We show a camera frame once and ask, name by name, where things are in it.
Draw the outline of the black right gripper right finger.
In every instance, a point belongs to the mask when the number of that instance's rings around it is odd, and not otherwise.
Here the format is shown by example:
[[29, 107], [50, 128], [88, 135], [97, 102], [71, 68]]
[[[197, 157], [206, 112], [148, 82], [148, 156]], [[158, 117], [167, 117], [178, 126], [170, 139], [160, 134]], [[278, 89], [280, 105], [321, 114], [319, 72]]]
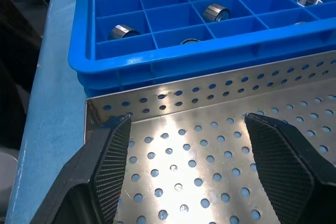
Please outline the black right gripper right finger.
[[280, 223], [335, 223], [335, 167], [291, 124], [255, 113], [244, 122]]

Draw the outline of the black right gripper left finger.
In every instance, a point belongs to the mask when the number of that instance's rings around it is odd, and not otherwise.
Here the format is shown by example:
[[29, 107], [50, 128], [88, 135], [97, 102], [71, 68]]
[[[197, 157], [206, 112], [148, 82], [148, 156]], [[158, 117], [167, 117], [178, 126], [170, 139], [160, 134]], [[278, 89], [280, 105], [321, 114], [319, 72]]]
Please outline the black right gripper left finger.
[[113, 116], [62, 167], [31, 223], [113, 223], [125, 177], [131, 117]]

